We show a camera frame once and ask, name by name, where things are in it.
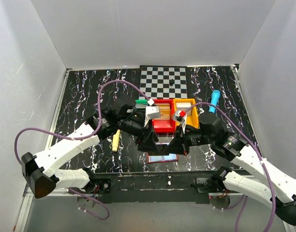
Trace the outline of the red leather card holder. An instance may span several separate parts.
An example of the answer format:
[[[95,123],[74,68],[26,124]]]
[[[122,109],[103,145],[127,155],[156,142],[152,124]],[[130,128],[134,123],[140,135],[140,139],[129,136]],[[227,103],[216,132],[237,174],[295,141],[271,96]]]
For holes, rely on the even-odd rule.
[[[165,149],[165,147],[169,145],[169,143],[157,143],[157,146],[159,147],[159,150],[161,152],[163,152],[163,150]],[[179,157],[177,154],[161,154],[161,155],[155,155],[152,153],[146,153],[147,155],[147,162],[148,163],[163,163],[163,162],[175,162],[175,161],[179,161]]]

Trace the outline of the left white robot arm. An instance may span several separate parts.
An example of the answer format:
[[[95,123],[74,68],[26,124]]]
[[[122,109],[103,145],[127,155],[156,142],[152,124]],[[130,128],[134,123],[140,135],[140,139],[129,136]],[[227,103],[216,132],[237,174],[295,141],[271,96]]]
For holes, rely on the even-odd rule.
[[[136,107],[128,104],[107,108],[88,118],[69,139],[62,139],[35,155],[30,152],[24,154],[21,158],[22,174],[34,197],[40,199],[55,189],[63,188],[78,188],[92,193],[96,189],[96,175],[92,171],[87,168],[62,170],[61,166],[118,130],[136,137],[138,151],[158,154],[158,137],[150,121],[161,115],[159,107],[147,106],[139,116],[135,112]]]

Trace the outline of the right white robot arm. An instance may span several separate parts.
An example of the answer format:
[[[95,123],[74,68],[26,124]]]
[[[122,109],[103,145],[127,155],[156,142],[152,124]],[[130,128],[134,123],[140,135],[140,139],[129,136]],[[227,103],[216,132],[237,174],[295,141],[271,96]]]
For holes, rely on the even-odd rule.
[[[190,147],[201,145],[210,145],[216,155],[255,177],[252,180],[220,167],[211,178],[217,192],[232,190],[251,197],[273,209],[284,222],[296,226],[296,179],[259,158],[244,138],[226,131],[213,113],[200,115],[199,128],[186,123],[177,126],[175,136],[164,152],[187,155]]]

